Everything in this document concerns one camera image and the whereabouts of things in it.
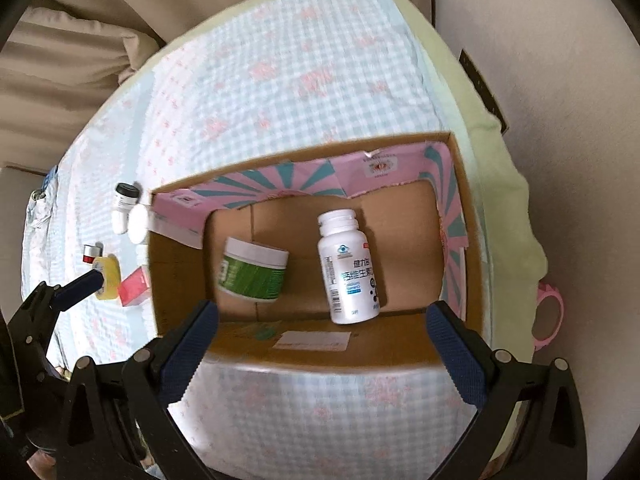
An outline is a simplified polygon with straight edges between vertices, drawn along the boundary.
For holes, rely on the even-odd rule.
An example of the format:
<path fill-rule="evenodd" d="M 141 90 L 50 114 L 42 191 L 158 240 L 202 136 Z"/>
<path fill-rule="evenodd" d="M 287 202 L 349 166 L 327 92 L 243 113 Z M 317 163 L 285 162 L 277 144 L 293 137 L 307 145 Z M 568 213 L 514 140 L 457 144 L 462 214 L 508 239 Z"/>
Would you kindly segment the yellow tape roll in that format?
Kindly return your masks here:
<path fill-rule="evenodd" d="M 96 292 L 96 298 L 99 300 L 116 299 L 119 285 L 122 282 L 118 259 L 114 255 L 95 258 L 92 268 L 100 272 L 103 278 L 103 285 Z"/>

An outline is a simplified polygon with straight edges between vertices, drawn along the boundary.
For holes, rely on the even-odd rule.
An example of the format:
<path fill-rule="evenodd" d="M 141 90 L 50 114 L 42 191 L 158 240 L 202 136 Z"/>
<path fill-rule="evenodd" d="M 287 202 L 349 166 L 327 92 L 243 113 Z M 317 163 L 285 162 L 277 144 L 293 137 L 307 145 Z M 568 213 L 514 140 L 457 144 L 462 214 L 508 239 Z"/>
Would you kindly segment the red tube white cap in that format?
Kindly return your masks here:
<path fill-rule="evenodd" d="M 151 279 L 147 266 L 139 266 L 118 286 L 118 296 L 123 307 L 134 307 L 151 297 Z"/>

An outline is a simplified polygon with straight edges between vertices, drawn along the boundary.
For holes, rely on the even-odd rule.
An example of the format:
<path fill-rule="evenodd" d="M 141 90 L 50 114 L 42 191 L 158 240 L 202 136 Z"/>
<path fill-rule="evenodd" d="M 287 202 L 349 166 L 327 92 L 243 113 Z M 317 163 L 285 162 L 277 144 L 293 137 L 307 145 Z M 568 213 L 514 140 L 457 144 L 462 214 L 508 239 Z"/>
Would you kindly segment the white lid pale jar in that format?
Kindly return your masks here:
<path fill-rule="evenodd" d="M 127 234 L 135 245 L 145 245 L 150 232 L 149 208 L 143 204 L 133 206 L 128 214 Z"/>

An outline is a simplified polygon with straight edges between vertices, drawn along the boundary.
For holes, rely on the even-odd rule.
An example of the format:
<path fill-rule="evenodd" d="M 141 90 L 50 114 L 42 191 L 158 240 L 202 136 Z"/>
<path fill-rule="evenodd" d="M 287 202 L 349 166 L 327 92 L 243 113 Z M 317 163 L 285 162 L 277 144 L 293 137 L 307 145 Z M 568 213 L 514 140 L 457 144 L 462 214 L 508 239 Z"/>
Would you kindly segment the grey jar black lid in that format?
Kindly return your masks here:
<path fill-rule="evenodd" d="M 116 184 L 111 209 L 111 225 L 116 235 L 127 232 L 130 211 L 137 205 L 139 198 L 140 190 L 135 185 L 125 182 Z"/>

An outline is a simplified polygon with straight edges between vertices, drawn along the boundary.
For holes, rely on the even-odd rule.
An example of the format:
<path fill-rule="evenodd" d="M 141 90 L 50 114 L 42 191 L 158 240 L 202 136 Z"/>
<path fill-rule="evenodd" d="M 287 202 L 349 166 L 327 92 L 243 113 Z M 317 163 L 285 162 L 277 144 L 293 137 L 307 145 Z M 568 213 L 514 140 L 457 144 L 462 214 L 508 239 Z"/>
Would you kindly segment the small red cap jar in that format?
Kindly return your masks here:
<path fill-rule="evenodd" d="M 96 243 L 94 245 L 85 244 L 84 248 L 82 248 L 82 262 L 93 264 L 93 261 L 96 258 L 100 258 L 103 256 L 103 245 L 101 243 Z"/>

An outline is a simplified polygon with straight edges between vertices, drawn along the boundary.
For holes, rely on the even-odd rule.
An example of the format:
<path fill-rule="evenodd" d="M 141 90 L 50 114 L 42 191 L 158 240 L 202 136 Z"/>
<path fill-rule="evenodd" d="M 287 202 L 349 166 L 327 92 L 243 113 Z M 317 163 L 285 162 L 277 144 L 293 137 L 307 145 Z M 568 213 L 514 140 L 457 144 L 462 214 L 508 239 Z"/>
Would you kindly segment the light denim cloth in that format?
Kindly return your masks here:
<path fill-rule="evenodd" d="M 58 194 L 58 166 L 54 166 L 44 177 L 39 188 L 32 191 L 26 207 L 25 235 L 48 228 L 56 194 Z"/>

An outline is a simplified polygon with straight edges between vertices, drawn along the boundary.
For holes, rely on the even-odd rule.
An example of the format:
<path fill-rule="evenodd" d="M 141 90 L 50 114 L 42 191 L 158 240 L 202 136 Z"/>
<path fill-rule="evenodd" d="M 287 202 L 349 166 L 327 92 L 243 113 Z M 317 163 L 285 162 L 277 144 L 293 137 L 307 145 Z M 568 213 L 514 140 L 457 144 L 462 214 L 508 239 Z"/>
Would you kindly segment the light green mattress pad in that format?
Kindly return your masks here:
<path fill-rule="evenodd" d="M 484 334 L 518 360 L 533 359 L 538 282 L 548 262 L 529 221 L 529 188 L 471 79 L 436 29 L 409 0 L 393 0 L 430 60 L 427 70 L 439 108 L 456 138 L 480 224 L 483 294 L 489 301 Z"/>

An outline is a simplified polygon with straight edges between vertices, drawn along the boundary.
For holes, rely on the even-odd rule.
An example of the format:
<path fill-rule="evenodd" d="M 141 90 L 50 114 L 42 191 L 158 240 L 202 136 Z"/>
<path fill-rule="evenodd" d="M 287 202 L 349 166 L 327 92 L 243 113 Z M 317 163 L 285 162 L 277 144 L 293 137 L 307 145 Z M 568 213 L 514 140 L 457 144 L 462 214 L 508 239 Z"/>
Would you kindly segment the green label white jar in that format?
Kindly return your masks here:
<path fill-rule="evenodd" d="M 228 237 L 217 285 L 232 296 L 273 302 L 280 296 L 287 266 L 286 250 Z"/>

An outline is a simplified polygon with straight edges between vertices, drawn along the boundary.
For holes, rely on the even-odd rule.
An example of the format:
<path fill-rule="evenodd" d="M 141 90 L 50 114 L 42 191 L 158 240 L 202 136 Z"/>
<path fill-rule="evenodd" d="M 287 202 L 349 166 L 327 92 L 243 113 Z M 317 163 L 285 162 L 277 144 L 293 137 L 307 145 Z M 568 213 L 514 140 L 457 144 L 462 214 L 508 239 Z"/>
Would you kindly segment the white pill bottle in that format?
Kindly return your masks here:
<path fill-rule="evenodd" d="M 380 295 L 369 241 L 352 209 L 327 211 L 318 217 L 318 253 L 331 320 L 357 324 L 380 313 Z"/>

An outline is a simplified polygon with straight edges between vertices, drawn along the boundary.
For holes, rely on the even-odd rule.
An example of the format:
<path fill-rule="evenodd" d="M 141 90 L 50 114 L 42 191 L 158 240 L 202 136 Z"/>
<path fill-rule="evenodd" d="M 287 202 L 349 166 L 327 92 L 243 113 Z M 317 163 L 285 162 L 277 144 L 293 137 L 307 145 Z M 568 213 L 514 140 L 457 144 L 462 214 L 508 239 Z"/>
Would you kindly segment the cardboard box pink flaps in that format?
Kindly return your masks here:
<path fill-rule="evenodd" d="M 375 283 L 380 313 L 336 325 L 323 286 L 318 218 L 355 211 L 371 252 L 349 278 Z M 152 198 L 149 266 L 157 329 L 178 327 L 203 300 L 218 308 L 208 354 L 262 370 L 383 372 L 439 367 L 426 308 L 444 300 L 484 330 L 480 229 L 456 138 L 416 133 L 343 142 L 197 174 Z M 218 284 L 229 238 L 288 253 L 275 300 Z"/>

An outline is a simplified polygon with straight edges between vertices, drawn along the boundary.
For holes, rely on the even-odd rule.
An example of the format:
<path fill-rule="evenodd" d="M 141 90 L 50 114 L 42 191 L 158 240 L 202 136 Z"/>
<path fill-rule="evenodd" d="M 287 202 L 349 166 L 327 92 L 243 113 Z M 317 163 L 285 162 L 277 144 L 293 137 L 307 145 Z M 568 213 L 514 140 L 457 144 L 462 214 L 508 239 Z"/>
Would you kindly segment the beige curtain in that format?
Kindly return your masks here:
<path fill-rule="evenodd" d="M 2 165 L 48 170 L 148 58 L 242 1 L 30 0 L 1 49 Z"/>

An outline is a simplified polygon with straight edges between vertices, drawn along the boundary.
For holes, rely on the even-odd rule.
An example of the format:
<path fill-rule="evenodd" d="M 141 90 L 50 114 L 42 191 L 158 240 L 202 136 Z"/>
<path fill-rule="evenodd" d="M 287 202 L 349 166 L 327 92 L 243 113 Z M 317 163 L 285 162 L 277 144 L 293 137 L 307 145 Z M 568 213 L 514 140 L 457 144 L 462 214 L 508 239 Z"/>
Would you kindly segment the black perforated strip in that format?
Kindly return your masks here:
<path fill-rule="evenodd" d="M 504 136 L 509 130 L 509 125 L 506 122 L 502 109 L 494 95 L 494 92 L 489 89 L 485 78 L 476 67 L 472 58 L 468 55 L 468 52 L 464 49 L 460 52 L 459 63 L 465 71 L 466 76 L 468 76 L 469 80 L 472 82 L 472 85 L 476 93 L 480 96 L 486 110 L 488 110 L 491 115 L 494 115 L 500 122 L 500 132 Z"/>

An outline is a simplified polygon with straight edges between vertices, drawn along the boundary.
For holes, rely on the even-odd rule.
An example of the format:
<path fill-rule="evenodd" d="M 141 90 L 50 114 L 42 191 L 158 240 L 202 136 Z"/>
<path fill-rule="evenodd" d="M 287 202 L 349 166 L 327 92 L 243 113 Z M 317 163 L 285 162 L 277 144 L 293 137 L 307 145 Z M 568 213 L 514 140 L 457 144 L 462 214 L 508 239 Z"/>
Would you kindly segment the checkered pink blue blanket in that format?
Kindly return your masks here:
<path fill-rule="evenodd" d="M 173 41 L 119 88 L 30 207 L 22 289 L 76 278 L 82 246 L 125 269 L 118 182 L 145 190 L 302 148 L 448 131 L 474 170 L 466 76 L 406 0 L 246 0 Z M 262 372 L 203 362 L 171 415 L 207 466 L 242 479 L 425 479 L 471 411 L 447 374 Z"/>

